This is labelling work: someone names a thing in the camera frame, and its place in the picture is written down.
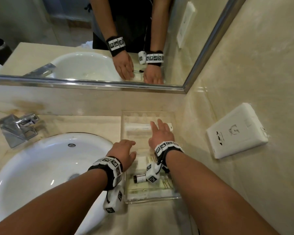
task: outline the mirror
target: mirror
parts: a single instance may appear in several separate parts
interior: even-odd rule
[[[182,87],[236,2],[0,0],[0,75]]]

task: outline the faucet handle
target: faucet handle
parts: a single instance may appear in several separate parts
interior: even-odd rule
[[[28,127],[32,124],[36,124],[39,120],[40,118],[37,115],[31,113],[21,117],[17,123],[23,127]]]

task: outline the drain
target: drain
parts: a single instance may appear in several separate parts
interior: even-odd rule
[[[72,179],[74,179],[74,178],[76,178],[76,177],[78,177],[80,174],[78,174],[78,173],[75,173],[75,174],[73,174],[73,175],[71,175],[69,178],[68,178],[68,181],[69,180],[72,180]]]

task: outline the white box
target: white box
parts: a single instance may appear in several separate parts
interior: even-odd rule
[[[242,103],[216,122],[207,134],[217,159],[268,142],[265,129],[248,103]]]

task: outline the mirror frame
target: mirror frame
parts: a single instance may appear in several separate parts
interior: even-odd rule
[[[145,83],[130,84],[119,82],[50,78],[34,79],[24,76],[11,75],[0,75],[0,85],[187,94],[245,1],[246,0],[228,0],[183,86],[150,85]]]

